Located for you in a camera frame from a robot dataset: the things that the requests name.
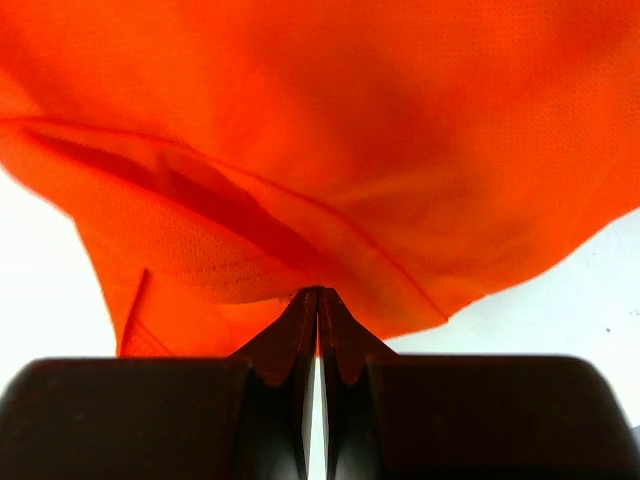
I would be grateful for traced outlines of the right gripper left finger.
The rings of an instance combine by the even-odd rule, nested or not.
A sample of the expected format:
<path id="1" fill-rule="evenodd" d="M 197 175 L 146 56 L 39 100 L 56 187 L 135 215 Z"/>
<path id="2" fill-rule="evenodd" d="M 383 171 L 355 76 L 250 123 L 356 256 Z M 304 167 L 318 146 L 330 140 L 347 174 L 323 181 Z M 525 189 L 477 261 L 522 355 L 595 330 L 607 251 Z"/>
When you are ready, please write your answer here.
<path id="1" fill-rule="evenodd" d="M 318 293 L 225 358 L 40 359 L 1 398 L 5 479 L 304 479 Z"/>

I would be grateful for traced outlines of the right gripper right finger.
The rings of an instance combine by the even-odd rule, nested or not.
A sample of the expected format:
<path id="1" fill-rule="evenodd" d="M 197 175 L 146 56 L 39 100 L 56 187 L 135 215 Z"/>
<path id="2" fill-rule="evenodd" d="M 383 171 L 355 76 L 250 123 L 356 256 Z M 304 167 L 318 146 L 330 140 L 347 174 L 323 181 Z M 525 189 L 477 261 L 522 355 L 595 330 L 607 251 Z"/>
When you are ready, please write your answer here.
<path id="1" fill-rule="evenodd" d="M 318 294 L 330 479 L 635 479 L 604 378 L 568 356 L 407 355 Z"/>

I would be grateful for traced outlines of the orange t shirt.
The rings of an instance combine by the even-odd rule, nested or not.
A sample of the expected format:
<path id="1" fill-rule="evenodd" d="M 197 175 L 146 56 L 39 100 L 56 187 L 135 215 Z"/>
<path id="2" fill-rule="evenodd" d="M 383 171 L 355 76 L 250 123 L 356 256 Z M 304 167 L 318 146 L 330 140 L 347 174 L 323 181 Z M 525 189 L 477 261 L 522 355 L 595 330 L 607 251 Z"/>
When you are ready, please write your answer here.
<path id="1" fill-rule="evenodd" d="M 635 1 L 5 1 L 1 163 L 74 220 L 122 356 L 298 290 L 383 338 L 639 204 Z"/>

